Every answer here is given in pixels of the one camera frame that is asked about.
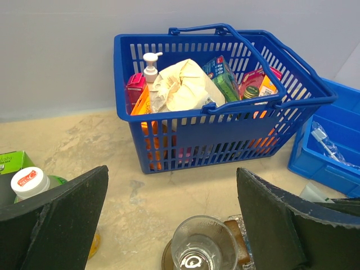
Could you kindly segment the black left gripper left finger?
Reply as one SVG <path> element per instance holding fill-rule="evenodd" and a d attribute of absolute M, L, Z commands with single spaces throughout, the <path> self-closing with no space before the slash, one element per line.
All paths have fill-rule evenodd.
<path fill-rule="evenodd" d="M 85 269 L 108 167 L 1 208 L 1 269 Z"/>

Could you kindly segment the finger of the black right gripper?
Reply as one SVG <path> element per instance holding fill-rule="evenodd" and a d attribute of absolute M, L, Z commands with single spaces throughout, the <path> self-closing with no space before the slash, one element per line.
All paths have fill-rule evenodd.
<path fill-rule="evenodd" d="M 333 202 L 314 202 L 324 217 L 347 214 L 359 217 L 359 198 L 333 199 Z"/>

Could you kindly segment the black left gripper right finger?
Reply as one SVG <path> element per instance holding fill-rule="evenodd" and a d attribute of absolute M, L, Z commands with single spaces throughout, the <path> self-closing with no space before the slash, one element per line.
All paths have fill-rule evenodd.
<path fill-rule="evenodd" d="M 237 193 L 256 269 L 359 269 L 359 217 L 324 217 L 245 168 Z"/>

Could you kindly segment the clear acrylic toothbrush holder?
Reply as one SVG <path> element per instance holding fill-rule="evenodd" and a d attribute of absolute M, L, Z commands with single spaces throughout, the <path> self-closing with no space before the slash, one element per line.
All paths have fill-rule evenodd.
<path fill-rule="evenodd" d="M 224 222 L 233 233 L 238 247 L 237 269 L 253 269 L 254 263 L 242 215 L 232 215 Z"/>

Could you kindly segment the clear plastic cup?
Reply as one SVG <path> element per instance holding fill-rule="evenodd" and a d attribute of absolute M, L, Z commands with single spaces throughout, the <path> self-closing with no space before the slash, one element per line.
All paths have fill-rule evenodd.
<path fill-rule="evenodd" d="M 187 218 L 172 237 L 174 269 L 233 270 L 238 266 L 238 253 L 233 233 L 211 216 Z"/>

